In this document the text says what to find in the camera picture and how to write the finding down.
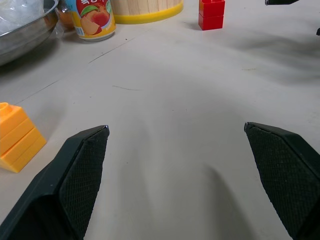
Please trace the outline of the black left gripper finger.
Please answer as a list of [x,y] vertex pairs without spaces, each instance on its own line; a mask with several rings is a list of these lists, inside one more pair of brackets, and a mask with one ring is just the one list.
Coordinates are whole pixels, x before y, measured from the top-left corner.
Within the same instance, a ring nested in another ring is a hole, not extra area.
[[300,135],[247,122],[262,186],[293,240],[320,240],[320,154]]
[[84,240],[100,189],[107,125],[69,137],[0,225],[0,240]]

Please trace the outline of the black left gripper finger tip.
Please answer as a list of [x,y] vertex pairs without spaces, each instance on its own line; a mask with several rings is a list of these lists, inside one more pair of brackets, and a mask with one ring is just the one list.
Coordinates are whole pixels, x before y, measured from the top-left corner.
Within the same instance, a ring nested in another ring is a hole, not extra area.
[[299,0],[264,0],[266,6],[272,5],[291,5]]

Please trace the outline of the yellow toy block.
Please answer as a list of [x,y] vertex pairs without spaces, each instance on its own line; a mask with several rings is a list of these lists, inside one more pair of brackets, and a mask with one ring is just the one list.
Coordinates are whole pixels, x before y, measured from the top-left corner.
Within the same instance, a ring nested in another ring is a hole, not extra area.
[[0,168],[19,173],[46,143],[22,107],[0,102]]

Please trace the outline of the red toy block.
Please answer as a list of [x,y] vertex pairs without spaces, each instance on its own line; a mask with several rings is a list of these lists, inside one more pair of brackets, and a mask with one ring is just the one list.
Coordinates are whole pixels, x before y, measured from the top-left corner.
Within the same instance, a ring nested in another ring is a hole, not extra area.
[[225,0],[199,0],[198,25],[203,31],[223,28]]

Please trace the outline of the wooden bucket with yellow rim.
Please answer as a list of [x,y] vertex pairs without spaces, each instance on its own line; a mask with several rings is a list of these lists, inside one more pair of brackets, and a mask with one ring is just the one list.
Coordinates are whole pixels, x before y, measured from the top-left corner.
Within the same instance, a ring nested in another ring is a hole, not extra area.
[[136,25],[157,22],[179,14],[184,0],[110,0],[115,22]]

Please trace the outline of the steel bowl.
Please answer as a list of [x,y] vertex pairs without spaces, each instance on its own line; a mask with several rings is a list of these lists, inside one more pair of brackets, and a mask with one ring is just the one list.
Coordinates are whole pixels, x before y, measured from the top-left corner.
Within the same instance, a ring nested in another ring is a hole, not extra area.
[[54,31],[59,0],[44,0],[44,14],[35,20],[0,35],[0,66],[32,51],[47,40]]

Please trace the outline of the orange snack in clear wrapper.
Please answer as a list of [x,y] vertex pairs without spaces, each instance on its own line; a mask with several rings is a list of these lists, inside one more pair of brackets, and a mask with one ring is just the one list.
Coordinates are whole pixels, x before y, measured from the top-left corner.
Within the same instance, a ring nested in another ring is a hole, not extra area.
[[75,29],[74,23],[72,20],[72,15],[68,11],[68,9],[67,8],[60,9],[57,7],[56,12],[63,30],[67,32],[73,31]]

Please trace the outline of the peach drink can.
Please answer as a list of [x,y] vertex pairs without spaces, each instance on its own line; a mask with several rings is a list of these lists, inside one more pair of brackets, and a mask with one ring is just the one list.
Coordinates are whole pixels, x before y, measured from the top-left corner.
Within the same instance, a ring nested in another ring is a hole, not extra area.
[[111,0],[65,0],[65,3],[80,39],[98,42],[115,33]]

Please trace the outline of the clear plastic bag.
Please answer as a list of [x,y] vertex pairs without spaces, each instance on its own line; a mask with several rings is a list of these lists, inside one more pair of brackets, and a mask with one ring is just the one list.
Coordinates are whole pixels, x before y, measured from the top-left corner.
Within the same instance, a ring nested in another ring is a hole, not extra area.
[[0,35],[44,14],[44,0],[0,0]]

